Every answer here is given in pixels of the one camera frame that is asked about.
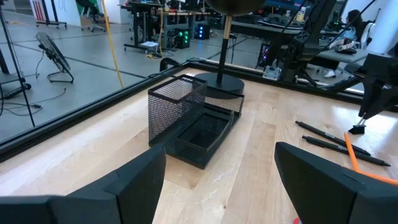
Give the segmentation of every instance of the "black mesh pen holder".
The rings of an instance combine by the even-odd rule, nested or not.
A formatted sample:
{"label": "black mesh pen holder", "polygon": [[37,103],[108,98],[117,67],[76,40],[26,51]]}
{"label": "black mesh pen holder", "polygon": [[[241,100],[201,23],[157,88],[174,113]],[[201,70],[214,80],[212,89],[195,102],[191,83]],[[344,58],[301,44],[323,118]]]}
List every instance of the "black mesh pen holder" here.
{"label": "black mesh pen holder", "polygon": [[206,97],[204,113],[181,134],[166,143],[167,154],[204,169],[238,121],[244,96],[207,87],[210,95],[225,95],[225,100]]}
{"label": "black mesh pen holder", "polygon": [[149,145],[180,135],[204,113],[207,83],[181,75],[148,90]]}

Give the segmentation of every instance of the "computer tower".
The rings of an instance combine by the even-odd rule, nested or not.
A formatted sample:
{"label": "computer tower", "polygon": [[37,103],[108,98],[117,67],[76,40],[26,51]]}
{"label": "computer tower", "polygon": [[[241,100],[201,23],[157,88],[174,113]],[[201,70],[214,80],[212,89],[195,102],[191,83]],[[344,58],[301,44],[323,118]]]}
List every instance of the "computer tower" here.
{"label": "computer tower", "polygon": [[178,49],[186,49],[189,47],[191,39],[190,29],[176,29],[175,30],[175,46]]}
{"label": "computer tower", "polygon": [[210,25],[199,24],[195,31],[195,38],[207,40],[210,38]]}
{"label": "computer tower", "polygon": [[262,43],[260,47],[259,58],[257,59],[257,64],[260,67],[265,67],[267,65],[268,55],[269,55],[270,43]]}

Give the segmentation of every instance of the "light wood tabletop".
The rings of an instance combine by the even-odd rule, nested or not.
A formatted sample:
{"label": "light wood tabletop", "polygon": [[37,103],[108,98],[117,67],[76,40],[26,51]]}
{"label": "light wood tabletop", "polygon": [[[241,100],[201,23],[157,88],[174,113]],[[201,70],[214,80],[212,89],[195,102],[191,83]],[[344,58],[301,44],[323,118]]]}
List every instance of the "light wood tabletop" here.
{"label": "light wood tabletop", "polygon": [[[203,71],[186,69],[194,75]],[[292,223],[297,214],[274,161],[278,141],[342,166],[349,157],[308,144],[296,120],[343,138],[359,105],[249,81],[241,119],[205,170],[167,156],[154,223]],[[147,91],[0,164],[0,195],[66,195],[148,150]],[[397,114],[383,112],[351,142],[390,163],[358,161],[362,170],[398,179]]]}

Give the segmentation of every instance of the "desk fan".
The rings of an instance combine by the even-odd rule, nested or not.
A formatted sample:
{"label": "desk fan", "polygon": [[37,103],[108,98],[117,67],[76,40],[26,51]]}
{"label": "desk fan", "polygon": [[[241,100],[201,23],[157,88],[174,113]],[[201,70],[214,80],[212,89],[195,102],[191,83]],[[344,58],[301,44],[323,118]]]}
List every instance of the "desk fan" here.
{"label": "desk fan", "polygon": [[[52,41],[51,37],[45,32],[38,32],[36,34],[36,39],[39,41],[40,49],[44,50],[47,57],[54,62],[54,64],[59,68],[59,72],[51,73],[47,75],[47,78],[50,82],[66,82],[73,83],[74,77],[70,73],[70,66],[65,57],[62,55],[61,51]],[[60,73],[67,73],[72,78],[70,81],[64,80],[52,80],[51,77]]]}

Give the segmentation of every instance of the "black marker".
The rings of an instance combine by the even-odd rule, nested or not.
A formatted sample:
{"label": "black marker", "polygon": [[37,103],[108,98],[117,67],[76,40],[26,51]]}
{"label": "black marker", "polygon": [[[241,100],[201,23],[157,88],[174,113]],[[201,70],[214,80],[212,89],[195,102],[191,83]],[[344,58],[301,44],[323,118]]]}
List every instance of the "black marker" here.
{"label": "black marker", "polygon": [[[301,122],[301,121],[296,121],[296,124],[298,124],[298,125],[299,125],[300,127],[302,127],[303,129],[309,130],[309,131],[311,131],[312,133],[315,133],[315,134],[317,134],[317,135],[319,135],[319,136],[322,136],[322,137],[324,137],[324,138],[326,138],[326,139],[329,139],[329,140],[331,140],[331,141],[333,141],[333,142],[339,144],[340,146],[343,146],[343,147],[346,146],[346,142],[345,142],[344,140],[338,138],[338,137],[334,137],[334,136],[331,135],[331,134],[328,134],[328,133],[323,132],[323,131],[321,131],[321,130],[319,130],[319,129],[316,129],[316,128],[314,128],[313,126],[307,125],[306,123],[303,123],[303,122]],[[363,153],[363,154],[368,155],[368,156],[371,155],[370,153],[366,152],[365,150],[361,149],[361,148],[358,147],[358,146],[354,146],[354,145],[353,145],[353,149],[354,149],[354,151],[356,151],[356,152],[360,152],[360,153]]]}
{"label": "black marker", "polygon": [[[325,148],[334,150],[336,152],[340,152],[340,153],[349,155],[349,152],[348,152],[347,148],[345,148],[343,146],[338,146],[338,145],[335,145],[335,144],[332,144],[332,143],[328,143],[328,142],[325,142],[325,141],[322,141],[322,140],[319,140],[319,139],[316,139],[316,138],[313,138],[313,137],[310,137],[310,136],[303,136],[303,138],[305,140],[307,140],[307,142],[310,143],[310,144],[313,144],[313,145],[316,145],[316,146],[320,146],[320,147],[325,147]],[[356,156],[357,159],[361,159],[363,161],[370,162],[370,163],[375,164],[375,165],[391,166],[390,164],[382,161],[381,159],[377,159],[377,158],[374,158],[374,157],[371,157],[371,156],[367,156],[367,155],[362,154],[362,153],[357,153],[356,152],[355,156]]]}

